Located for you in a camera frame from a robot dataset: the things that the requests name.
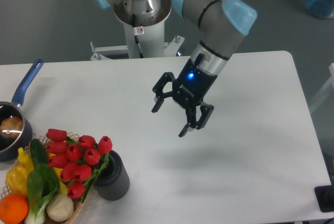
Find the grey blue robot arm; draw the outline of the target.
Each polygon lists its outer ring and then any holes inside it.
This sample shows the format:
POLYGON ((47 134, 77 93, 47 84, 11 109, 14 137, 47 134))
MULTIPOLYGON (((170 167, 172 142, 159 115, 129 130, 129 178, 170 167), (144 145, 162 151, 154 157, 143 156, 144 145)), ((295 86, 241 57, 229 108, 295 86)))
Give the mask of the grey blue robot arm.
POLYGON ((248 35, 257 13, 243 0, 93 0, 100 8, 113 8, 124 26, 129 58, 162 57, 164 23, 171 11, 203 33, 180 74, 164 73, 153 87, 157 112, 171 97, 186 113, 180 132, 203 128, 214 107, 204 96, 235 50, 248 35))

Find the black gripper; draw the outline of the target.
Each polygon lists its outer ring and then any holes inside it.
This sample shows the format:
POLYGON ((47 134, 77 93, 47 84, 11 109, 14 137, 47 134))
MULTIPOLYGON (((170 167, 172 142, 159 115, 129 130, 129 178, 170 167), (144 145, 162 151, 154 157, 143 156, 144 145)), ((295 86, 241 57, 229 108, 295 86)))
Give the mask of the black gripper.
POLYGON ((177 79, 172 72, 165 72, 154 85, 152 91, 155 93, 155 105, 151 112, 156 113, 161 108, 164 99, 171 97, 180 106, 185 108, 187 123, 179 133, 179 137, 184 137, 187 132, 194 129, 202 129, 208 122, 214 111, 214 106, 202 103, 204 96, 218 77, 209 74, 200 69, 203 58, 196 58, 194 61, 190 58, 177 79), (163 92, 163 88, 169 82, 172 82, 172 91, 163 92), (196 106, 200 105, 200 118, 196 119, 196 106))

